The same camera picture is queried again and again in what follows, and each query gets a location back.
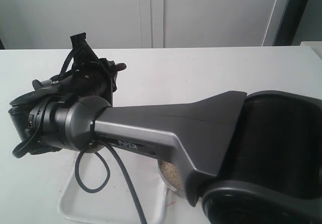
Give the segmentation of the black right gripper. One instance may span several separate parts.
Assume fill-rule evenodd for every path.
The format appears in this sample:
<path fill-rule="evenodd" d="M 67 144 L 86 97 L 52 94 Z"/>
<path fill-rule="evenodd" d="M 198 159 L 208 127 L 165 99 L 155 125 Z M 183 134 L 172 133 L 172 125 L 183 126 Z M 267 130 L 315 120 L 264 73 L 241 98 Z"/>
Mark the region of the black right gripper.
<path fill-rule="evenodd" d="M 78 62 L 71 70 L 53 76 L 47 81 L 33 80 L 35 99 L 49 96 L 64 96 L 73 94 L 77 97 L 99 96 L 113 102 L 113 93 L 117 90 L 116 78 L 118 72 L 125 70 L 125 63 L 115 63 L 105 58 L 97 61 Z"/>

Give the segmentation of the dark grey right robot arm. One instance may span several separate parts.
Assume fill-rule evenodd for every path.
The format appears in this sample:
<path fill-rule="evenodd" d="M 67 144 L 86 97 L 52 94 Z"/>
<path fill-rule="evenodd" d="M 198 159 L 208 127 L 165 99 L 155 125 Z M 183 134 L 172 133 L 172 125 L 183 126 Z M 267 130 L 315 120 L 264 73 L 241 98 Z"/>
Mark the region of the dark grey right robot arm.
<path fill-rule="evenodd" d="M 198 102 L 114 107 L 104 58 L 68 63 L 11 101 L 13 155 L 121 148 L 175 165 L 211 223 L 321 223 L 321 100 L 229 91 Z"/>

